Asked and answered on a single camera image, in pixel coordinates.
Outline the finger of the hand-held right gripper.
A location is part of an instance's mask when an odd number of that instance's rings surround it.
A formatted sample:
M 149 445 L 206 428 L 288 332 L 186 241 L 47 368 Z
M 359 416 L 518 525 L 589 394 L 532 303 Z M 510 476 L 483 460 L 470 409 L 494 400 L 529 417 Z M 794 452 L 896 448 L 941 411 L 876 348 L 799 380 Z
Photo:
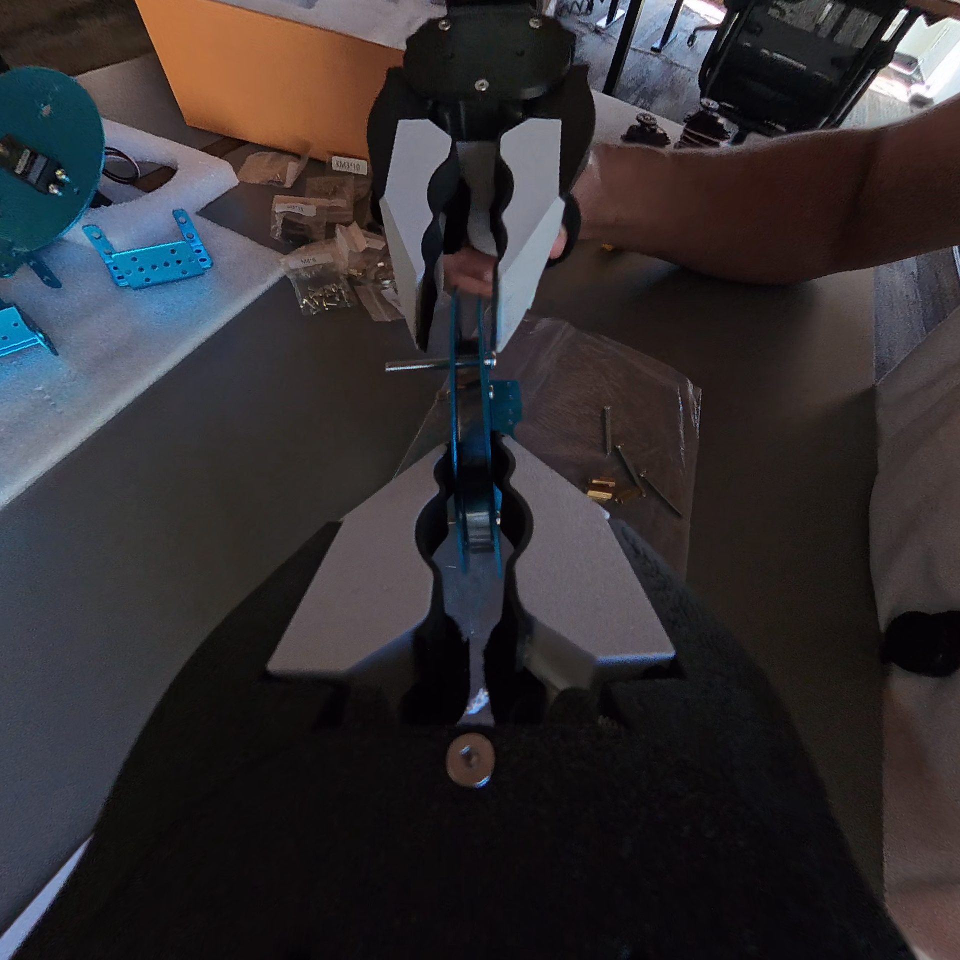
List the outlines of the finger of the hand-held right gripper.
M 426 118 L 400 120 L 381 215 L 401 313 L 422 352 L 429 346 L 443 289 L 446 207 L 459 182 L 459 157 L 450 135 Z
M 494 349 L 503 351 L 531 308 L 565 210 L 560 194 L 562 122 L 530 118 L 502 134 L 498 161 L 509 198 L 499 215 L 506 246 L 497 264 Z

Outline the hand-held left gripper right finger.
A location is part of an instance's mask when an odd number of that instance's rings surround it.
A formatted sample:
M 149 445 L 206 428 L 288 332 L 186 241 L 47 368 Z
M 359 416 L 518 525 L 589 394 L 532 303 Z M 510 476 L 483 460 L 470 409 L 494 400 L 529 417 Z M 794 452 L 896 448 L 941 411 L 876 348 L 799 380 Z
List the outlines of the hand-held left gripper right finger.
M 567 690 L 674 678 L 676 650 L 606 512 L 515 439 L 494 445 L 502 611 L 487 640 L 494 724 L 539 723 Z

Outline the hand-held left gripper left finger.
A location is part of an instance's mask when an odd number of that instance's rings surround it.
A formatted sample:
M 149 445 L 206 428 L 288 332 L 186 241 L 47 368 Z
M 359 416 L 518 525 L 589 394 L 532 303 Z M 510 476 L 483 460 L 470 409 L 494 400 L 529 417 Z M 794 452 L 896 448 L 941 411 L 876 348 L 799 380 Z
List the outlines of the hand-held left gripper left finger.
M 434 555 L 450 528 L 447 444 L 348 513 L 267 664 L 379 690 L 401 719 L 460 718 L 460 629 Z

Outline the blue round bearing base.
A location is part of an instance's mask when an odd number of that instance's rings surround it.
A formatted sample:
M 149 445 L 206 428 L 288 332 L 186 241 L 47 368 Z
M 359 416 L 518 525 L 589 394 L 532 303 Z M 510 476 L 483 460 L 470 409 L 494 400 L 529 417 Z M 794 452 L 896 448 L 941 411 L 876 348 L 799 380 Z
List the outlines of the blue round bearing base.
M 460 294 L 459 357 L 484 358 L 495 354 L 487 343 L 484 303 L 475 300 L 476 340 L 462 331 L 464 297 Z M 497 435 L 515 437 L 522 420 L 522 388 L 517 380 L 493 378 L 493 368 L 457 369 L 459 407 L 459 473 L 461 524 L 465 571 L 475 556 L 491 555 L 503 575 L 500 548 L 502 491 L 494 470 Z

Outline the person's right forearm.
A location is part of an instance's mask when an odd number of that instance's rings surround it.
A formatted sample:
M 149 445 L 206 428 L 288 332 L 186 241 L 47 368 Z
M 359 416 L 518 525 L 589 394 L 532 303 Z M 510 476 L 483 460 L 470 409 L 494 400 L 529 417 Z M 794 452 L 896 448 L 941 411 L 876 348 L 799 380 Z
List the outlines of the person's right forearm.
M 609 147 L 599 241 L 717 279 L 793 284 L 958 244 L 958 97 L 888 126 Z

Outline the person's right hand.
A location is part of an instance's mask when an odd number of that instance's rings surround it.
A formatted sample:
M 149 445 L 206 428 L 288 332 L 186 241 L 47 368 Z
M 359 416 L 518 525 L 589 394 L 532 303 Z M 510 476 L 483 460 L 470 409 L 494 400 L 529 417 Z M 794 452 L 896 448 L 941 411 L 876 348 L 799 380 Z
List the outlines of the person's right hand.
M 580 239 L 598 241 L 611 229 L 616 205 L 604 186 L 601 163 L 608 159 L 611 150 L 609 145 L 594 147 L 573 186 L 572 198 L 580 213 Z M 491 299 L 497 273 L 496 256 L 470 245 L 446 254 L 443 259 L 443 285 L 450 294 L 458 292 Z

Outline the pile of small screw bags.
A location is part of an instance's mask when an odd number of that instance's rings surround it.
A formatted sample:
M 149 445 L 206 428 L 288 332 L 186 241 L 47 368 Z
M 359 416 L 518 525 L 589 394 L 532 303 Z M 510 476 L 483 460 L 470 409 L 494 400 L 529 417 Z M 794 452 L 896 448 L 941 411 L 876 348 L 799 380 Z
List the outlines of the pile of small screw bags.
M 259 150 L 243 161 L 238 179 L 274 189 L 269 235 L 303 314 L 360 305 L 377 322 L 402 318 L 366 161 L 335 155 L 314 166 L 305 154 Z

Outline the black servo motor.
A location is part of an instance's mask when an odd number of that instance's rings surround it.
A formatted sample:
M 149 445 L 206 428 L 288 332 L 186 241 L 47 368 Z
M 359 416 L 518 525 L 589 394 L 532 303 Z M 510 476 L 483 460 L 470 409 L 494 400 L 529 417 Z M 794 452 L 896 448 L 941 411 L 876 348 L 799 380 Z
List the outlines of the black servo motor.
M 699 108 L 683 118 L 675 149 L 719 148 L 731 141 L 733 134 L 719 114 L 719 103 L 709 98 L 700 100 Z
M 659 118 L 647 111 L 637 112 L 635 121 L 621 134 L 620 140 L 625 145 L 648 146 L 656 149 L 667 149 L 673 145 Z

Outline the orange open cardboard box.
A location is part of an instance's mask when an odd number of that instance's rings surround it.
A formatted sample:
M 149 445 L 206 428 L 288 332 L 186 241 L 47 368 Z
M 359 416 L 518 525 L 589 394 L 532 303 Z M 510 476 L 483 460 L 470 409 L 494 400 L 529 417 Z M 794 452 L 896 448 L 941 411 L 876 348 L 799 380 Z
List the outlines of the orange open cardboard box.
M 185 121 L 251 143 L 367 161 L 367 122 L 430 1 L 137 1 Z

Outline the clear plastic bag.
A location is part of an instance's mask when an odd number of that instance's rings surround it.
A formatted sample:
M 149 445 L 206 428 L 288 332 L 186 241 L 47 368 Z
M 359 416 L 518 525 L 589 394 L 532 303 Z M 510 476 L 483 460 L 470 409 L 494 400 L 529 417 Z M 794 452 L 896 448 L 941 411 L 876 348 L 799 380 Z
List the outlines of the clear plastic bag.
M 671 366 L 558 318 L 528 315 L 491 376 L 516 380 L 522 419 L 514 438 L 582 493 L 592 477 L 634 486 L 616 450 L 606 457 L 602 408 L 611 407 L 613 446 L 685 514 L 646 486 L 645 498 L 596 502 L 627 523 L 681 577 L 688 571 L 690 518 L 700 447 L 701 390 Z

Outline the white foam sheet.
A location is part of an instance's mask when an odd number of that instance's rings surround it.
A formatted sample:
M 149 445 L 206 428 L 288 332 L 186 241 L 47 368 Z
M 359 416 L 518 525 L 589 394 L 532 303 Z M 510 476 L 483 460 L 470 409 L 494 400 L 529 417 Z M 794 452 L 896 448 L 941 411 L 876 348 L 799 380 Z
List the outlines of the white foam sheet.
M 107 144 L 137 161 L 172 167 L 174 175 L 155 191 L 128 190 L 112 206 L 89 211 L 43 250 L 60 289 L 28 268 L 2 279 L 2 300 L 36 323 L 57 351 L 33 347 L 2 359 L 3 506 L 282 275 L 278 253 L 199 216 L 238 185 L 228 161 L 109 119 L 102 124 Z M 83 226 L 98 225 L 126 252 L 179 238 L 175 209 L 191 216 L 212 268 L 156 289 L 117 287 Z

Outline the black mesh office chair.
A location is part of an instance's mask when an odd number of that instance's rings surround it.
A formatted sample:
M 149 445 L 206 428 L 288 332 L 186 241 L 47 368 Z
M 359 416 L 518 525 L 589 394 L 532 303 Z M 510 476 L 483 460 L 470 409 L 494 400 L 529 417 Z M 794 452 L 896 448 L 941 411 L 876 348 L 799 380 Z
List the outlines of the black mesh office chair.
M 727 1 L 702 61 L 702 107 L 734 143 L 839 127 L 920 20 L 919 2 Z

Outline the teal round plate with servo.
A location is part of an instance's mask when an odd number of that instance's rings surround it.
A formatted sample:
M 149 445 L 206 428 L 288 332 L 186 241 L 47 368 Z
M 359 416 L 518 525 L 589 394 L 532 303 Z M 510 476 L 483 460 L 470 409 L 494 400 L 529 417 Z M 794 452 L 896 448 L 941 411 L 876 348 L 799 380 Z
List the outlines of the teal round plate with servo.
M 78 81 L 37 66 L 2 73 L 2 261 L 72 229 L 90 208 L 104 160 L 101 116 Z

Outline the printed assembly guide sheet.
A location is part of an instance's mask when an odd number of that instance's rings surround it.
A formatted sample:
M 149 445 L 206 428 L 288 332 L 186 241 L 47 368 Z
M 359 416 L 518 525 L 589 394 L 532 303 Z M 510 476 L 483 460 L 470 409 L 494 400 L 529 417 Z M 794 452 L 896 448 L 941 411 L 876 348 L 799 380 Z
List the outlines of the printed assembly guide sheet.
M 1 959 L 12 959 L 20 950 L 76 870 L 92 839 L 93 835 L 91 834 L 80 844 L 71 857 L 4 931 L 1 936 Z

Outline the blue U bracket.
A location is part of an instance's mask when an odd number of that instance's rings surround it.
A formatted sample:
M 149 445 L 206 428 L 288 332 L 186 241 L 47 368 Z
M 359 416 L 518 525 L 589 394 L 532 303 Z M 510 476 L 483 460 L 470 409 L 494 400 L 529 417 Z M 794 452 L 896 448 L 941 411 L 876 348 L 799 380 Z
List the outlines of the blue U bracket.
M 102 259 L 113 283 L 119 288 L 153 289 L 162 284 L 201 277 L 213 267 L 189 213 L 172 212 L 181 239 L 166 244 L 119 250 L 96 224 L 85 225 L 82 233 Z

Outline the teal perforated bracket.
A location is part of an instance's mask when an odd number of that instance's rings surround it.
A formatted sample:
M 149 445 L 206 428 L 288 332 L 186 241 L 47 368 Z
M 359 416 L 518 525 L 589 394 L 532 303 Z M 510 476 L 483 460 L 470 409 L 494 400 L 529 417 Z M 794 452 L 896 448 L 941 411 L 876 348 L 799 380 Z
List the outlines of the teal perforated bracket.
M 39 280 L 47 287 L 60 290 L 63 282 L 42 259 L 44 253 L 52 245 L 60 241 L 60 237 L 45 241 L 42 245 L 33 248 L 23 246 L 6 236 L 1 236 L 1 279 L 13 278 L 22 267 L 28 267 Z

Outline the blue bracket with hole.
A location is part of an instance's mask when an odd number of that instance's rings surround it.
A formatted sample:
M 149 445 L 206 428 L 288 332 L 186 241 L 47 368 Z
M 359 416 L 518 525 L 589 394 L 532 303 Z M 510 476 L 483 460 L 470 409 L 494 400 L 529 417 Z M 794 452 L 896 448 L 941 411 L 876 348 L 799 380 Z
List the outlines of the blue bracket with hole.
M 1 301 L 1 357 L 42 347 L 49 354 L 59 353 L 52 340 L 18 306 Z

